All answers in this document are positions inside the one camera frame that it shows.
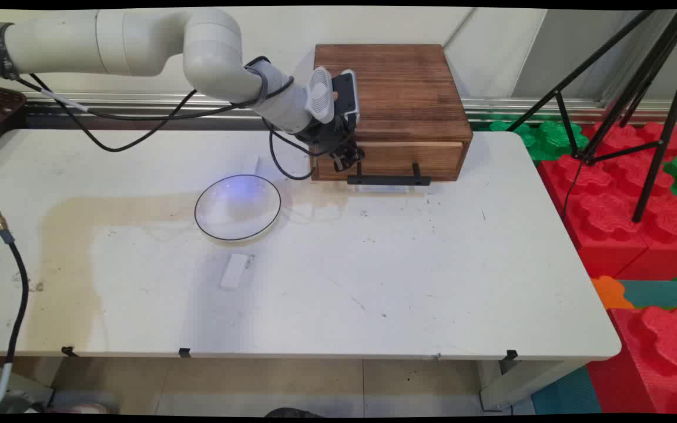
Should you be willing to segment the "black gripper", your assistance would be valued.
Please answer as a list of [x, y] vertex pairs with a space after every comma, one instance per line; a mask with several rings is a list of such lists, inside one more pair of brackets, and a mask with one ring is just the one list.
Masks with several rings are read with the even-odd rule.
[[297, 139], [309, 147], [312, 156], [331, 155], [335, 172], [344, 172], [364, 158], [354, 141], [356, 127], [356, 115], [335, 115], [328, 123], [312, 118]]

